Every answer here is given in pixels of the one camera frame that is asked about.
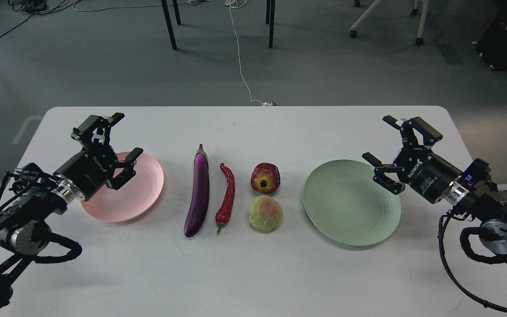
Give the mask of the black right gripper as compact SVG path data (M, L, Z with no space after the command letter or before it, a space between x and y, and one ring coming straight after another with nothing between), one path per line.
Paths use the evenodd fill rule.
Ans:
M463 174L431 150L443 135L421 117L397 120L384 116L382 120L400 132L402 149L392 164L383 164L370 152L362 154L373 166L373 181L394 195L403 192L406 183L426 201L439 202L449 185ZM397 174L399 181L387 174Z

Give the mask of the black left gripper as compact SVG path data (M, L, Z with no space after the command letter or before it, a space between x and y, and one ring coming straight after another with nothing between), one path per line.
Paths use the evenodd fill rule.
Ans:
M110 131L125 118L116 112L111 116L90 115L72 130L72 139L82 145L82 150L60 166L54 176L74 185L81 201L90 200L105 185L120 189L136 174L136 161L143 149L135 147L124 159L120 159L110 147L105 150L93 147L110 145Z

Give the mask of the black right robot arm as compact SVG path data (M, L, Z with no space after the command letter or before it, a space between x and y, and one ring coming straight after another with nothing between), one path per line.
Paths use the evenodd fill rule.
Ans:
M507 201L499 194L491 179L489 164L475 159L465 171L433 152L442 134L421 117L397 120L384 116L383 121L398 130L401 149L390 164L382 163L369 152L363 159L374 168L373 181L398 195L406 186L429 203L447 201L452 208L438 224L438 249L443 268L462 293L485 308L507 313L507 307L474 295L461 285L449 268L445 257L445 231L449 221L479 220L480 225L462 229L459 244L465 255L487 265L507 265Z

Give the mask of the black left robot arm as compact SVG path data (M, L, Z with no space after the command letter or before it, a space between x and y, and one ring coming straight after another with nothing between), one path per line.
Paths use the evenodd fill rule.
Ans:
M110 145L110 130L124 118L89 116L71 134L82 149L53 174L34 163L7 172L0 185L0 309L10 303L12 285L31 263L54 264L76 259L82 247L54 233L46 223L63 214L74 200L88 201L106 186L120 189L136 174L134 148L124 159Z

